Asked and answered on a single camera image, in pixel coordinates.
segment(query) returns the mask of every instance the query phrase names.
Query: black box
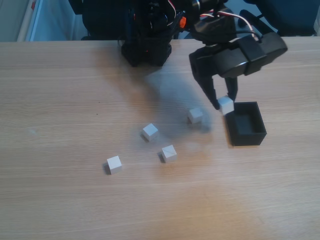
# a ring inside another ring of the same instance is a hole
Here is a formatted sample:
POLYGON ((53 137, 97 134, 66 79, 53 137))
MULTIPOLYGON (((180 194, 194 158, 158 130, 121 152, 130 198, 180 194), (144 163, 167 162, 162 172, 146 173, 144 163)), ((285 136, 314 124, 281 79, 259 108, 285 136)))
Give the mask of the black box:
POLYGON ((224 117, 233 146, 260 145, 267 135, 257 102, 235 102, 224 117))

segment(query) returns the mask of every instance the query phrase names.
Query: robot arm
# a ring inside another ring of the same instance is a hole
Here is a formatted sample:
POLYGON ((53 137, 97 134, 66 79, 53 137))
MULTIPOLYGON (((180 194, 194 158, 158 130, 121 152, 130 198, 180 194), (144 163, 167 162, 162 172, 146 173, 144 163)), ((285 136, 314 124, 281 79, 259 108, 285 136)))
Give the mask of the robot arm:
POLYGON ((212 77, 225 78, 228 96, 235 101, 237 77, 250 75, 273 62, 288 48, 276 33, 258 40, 248 35, 237 39, 228 0, 140 0, 129 11, 129 34, 122 54, 136 67, 140 62, 162 66, 171 54, 170 41, 188 31, 205 44, 189 55, 192 74, 212 105, 220 108, 212 77))

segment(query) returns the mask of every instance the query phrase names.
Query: black chair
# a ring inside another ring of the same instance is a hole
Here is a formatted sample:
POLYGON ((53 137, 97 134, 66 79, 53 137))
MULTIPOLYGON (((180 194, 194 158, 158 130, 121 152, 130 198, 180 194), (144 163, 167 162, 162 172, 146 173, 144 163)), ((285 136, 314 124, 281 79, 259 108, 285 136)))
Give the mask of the black chair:
MULTIPOLYGON (((262 17, 277 29, 280 36, 311 36, 315 34, 314 24, 320 6, 320 0, 244 0, 258 7, 261 15, 255 16, 242 10, 240 16, 258 29, 263 35, 274 32, 261 21, 262 17)), ((245 23, 240 19, 240 27, 245 23)))

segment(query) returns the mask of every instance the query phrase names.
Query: wood grain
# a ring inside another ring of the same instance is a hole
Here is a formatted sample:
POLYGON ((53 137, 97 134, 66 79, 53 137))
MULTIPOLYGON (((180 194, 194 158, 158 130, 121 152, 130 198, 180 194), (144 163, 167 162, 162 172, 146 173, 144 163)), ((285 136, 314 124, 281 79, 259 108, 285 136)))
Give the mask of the wood grain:
POLYGON ((194 40, 173 41, 161 69, 131 68, 116 42, 0 44, 0 239, 319 240, 320 41, 285 41, 239 78, 268 132, 259 147, 229 145, 193 79, 194 40), (161 163, 171 144, 178 160, 161 163), (106 175, 117 155, 122 172, 106 175))

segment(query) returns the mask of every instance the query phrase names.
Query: black container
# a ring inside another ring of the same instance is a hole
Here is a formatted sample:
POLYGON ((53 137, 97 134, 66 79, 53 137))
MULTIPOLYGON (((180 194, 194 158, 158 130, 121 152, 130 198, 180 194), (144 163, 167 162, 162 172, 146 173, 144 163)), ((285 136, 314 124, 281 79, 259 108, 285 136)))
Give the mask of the black container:
POLYGON ((233 146, 260 145, 267 135, 257 102, 235 102, 224 117, 233 146))

